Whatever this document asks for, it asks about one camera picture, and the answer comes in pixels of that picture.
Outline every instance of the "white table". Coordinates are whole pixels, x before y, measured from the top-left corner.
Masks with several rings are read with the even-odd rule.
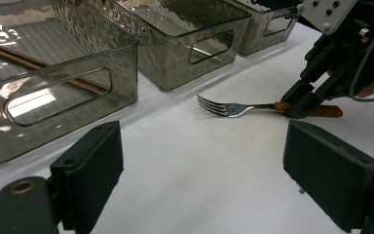
[[[93,233],[344,233],[282,168],[288,118],[265,111],[218,118],[196,100],[280,100],[318,37],[298,24],[286,43],[237,57],[171,93],[139,73],[136,104],[0,166],[0,188],[24,176],[48,177],[50,164],[90,128],[120,120],[125,170]],[[329,103],[345,115],[302,121],[374,157],[374,102]]]

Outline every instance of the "wire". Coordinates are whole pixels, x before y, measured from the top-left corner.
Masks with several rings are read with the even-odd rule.
[[[373,40],[371,41],[370,45],[369,45],[369,48],[368,50],[366,51],[365,55],[363,56],[363,59],[362,61],[360,62],[360,65],[359,67],[357,68],[357,71],[356,71],[356,74],[355,74],[355,77],[354,77],[354,80],[352,81],[352,84],[351,84],[351,87],[349,89],[349,96],[350,98],[352,98],[353,100],[356,100],[356,101],[362,101],[362,102],[368,102],[368,101],[374,101],[374,98],[361,98],[361,97],[355,97],[355,86],[356,86],[356,83],[359,79],[359,76],[360,76],[360,73],[362,72],[362,69],[363,67],[365,66],[370,54],[372,53],[373,51],[373,48],[374,48],[374,38]]]

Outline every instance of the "fork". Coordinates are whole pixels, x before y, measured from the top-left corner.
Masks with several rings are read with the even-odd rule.
[[[197,95],[199,105],[208,110],[209,112],[222,117],[236,118],[242,116],[250,109],[267,109],[273,110],[276,113],[283,114],[288,111],[291,107],[291,103],[287,102],[275,102],[269,104],[238,104],[238,103],[218,103],[204,97]],[[310,116],[321,116],[321,117],[341,117],[343,115],[342,110],[336,105],[320,105],[314,109]]]

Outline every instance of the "transparent bin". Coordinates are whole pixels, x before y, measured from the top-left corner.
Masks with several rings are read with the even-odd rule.
[[[239,48],[241,56],[250,56],[285,42],[297,21],[297,9],[287,0],[226,0],[251,13]]]
[[[138,41],[138,69],[170,91],[234,61],[250,14],[223,0],[88,0]]]
[[[1,2],[0,163],[136,102],[126,31],[79,1]]]

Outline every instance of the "wooden handle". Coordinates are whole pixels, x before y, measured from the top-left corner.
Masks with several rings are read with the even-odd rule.
[[[275,102],[275,109],[279,113],[285,113],[291,107],[293,107],[292,103]],[[311,111],[308,115],[317,117],[339,118],[342,117],[343,111],[337,105],[320,105],[316,107],[313,111]]]

